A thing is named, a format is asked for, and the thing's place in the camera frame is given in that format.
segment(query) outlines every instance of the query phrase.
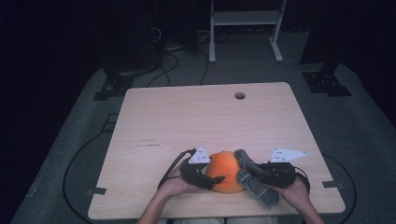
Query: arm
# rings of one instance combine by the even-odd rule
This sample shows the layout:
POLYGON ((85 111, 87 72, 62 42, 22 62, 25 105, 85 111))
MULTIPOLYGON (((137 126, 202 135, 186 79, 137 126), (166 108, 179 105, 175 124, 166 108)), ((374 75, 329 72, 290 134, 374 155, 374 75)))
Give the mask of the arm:
POLYGON ((314 205, 309 199, 308 190, 302 179, 296 178, 294 183, 285 188, 280 189, 274 186, 267 186, 277 191, 287 203, 294 207, 297 212, 304 218, 307 224, 322 224, 323 219, 318 214, 314 205))
POLYGON ((180 166, 175 168, 175 170, 170 174, 170 176, 173 177, 166 180, 157 190, 151 201, 148 203, 146 210, 137 221, 137 224, 157 224, 161 218, 161 214, 163 213, 163 208, 172 197, 190 190, 201 189, 184 181, 180 176, 179 168, 180 166))

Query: gray carpet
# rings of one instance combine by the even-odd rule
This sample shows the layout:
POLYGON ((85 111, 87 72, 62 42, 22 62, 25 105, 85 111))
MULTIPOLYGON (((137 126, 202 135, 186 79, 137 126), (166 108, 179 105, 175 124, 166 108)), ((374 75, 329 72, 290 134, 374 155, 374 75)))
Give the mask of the gray carpet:
MULTIPOLYGON (((335 74, 352 96, 329 97, 324 93, 311 93, 302 72, 318 71, 321 64, 299 64, 308 33, 280 34, 278 45, 284 57, 283 63, 276 63, 268 36, 269 33, 245 35, 244 40, 234 44, 217 44, 217 62, 208 66, 203 84, 288 82, 320 150, 330 156, 325 156, 325 161, 346 203, 345 212, 323 215, 325 221, 340 223, 353 209, 346 223, 394 223, 394 127, 364 90, 359 78, 343 65, 339 65, 335 74), (355 193, 348 174, 356 185, 357 200, 354 207, 355 193)), ((207 54, 208 45, 202 44, 200 47, 207 54)), ((182 50, 173 55, 178 58, 178 65, 168 73, 170 85, 199 85, 206 67, 204 54, 182 50)), ((175 62, 173 57, 163 57, 163 69, 170 69, 175 62)), ((158 69, 137 78, 133 88, 146 87, 162 72, 158 69)), ((64 174, 69 162, 77 155, 69 167, 64 189, 76 212, 88 218, 91 189, 96 185, 111 138, 111 133, 100 133, 109 114, 119 113, 122 104, 122 97, 110 97, 106 101, 92 100, 105 79, 103 70, 92 75, 12 223, 85 223, 64 199, 64 174)), ((162 76, 150 87, 167 85, 166 76, 162 76)), ((106 129, 111 129, 111 121, 116 118, 110 118, 106 129)), ((133 223, 132 220, 90 221, 133 223)), ((301 222, 297 216, 279 219, 279 223, 301 222)))

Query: white triangular marker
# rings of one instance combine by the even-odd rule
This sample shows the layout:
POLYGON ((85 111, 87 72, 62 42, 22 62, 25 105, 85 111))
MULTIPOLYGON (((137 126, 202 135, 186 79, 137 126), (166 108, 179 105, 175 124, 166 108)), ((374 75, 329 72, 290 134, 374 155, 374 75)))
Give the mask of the white triangular marker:
POLYGON ((198 150, 192 155, 189 164, 210 163, 209 156, 204 147, 199 147, 198 150))
POLYGON ((275 148, 270 162, 287 162, 308 155, 306 151, 289 150, 284 148, 275 148))

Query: person's left hand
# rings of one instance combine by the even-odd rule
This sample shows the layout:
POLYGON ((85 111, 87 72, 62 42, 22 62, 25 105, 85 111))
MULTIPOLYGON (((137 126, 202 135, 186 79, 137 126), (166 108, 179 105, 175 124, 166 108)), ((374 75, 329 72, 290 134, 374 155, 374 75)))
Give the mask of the person's left hand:
POLYGON ((164 197, 171 198, 187 191, 201 189, 187 183, 183 178, 181 178, 180 166, 182 163, 183 161, 172 171, 169 175, 170 178, 163 183, 157 193, 161 193, 164 197))

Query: wooden table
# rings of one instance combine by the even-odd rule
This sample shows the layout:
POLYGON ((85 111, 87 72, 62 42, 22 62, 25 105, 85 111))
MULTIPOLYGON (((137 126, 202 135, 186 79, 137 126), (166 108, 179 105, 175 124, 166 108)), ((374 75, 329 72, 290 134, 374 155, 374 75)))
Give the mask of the wooden table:
MULTIPOLYGON (((308 174, 314 206, 345 210, 338 189, 323 187, 332 176, 289 84, 254 83, 128 90, 97 183, 106 193, 93 195, 89 217, 139 218, 173 160, 199 146, 208 154, 242 148, 257 163, 276 147, 307 151, 291 163, 308 174)), ((185 193, 163 210, 163 217, 288 214, 296 211, 285 201, 269 211, 247 190, 185 193)))

